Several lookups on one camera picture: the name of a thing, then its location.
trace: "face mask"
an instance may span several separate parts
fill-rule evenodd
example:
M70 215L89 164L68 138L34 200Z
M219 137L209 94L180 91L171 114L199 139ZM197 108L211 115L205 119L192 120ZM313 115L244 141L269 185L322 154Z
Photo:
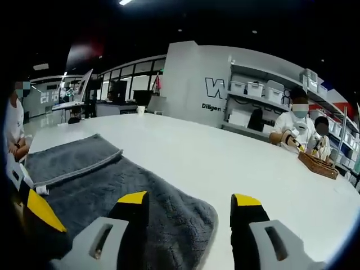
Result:
M309 112L308 104L293 104L292 112L297 118L305 118Z

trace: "chair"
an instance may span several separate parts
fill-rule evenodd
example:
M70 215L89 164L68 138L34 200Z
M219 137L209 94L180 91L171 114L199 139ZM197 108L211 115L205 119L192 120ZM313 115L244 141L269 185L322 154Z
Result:
M166 101L166 97L151 96L146 111L148 113L162 115L165 109Z

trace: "glass wall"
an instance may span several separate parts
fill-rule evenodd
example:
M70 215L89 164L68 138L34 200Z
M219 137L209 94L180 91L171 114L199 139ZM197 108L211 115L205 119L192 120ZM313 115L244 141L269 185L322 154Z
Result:
M134 65L121 67L103 74L102 87L97 93L98 99L105 100L109 91L110 82L119 79L127 82L125 100L132 100L134 91L154 90L155 78L158 75L160 84L163 76L165 58L139 62Z

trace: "cup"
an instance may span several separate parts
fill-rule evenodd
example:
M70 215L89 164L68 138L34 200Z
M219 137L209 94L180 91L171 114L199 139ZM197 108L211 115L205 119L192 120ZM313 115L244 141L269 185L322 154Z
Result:
M145 106L137 106L137 114L138 115L144 115L144 112L145 112Z

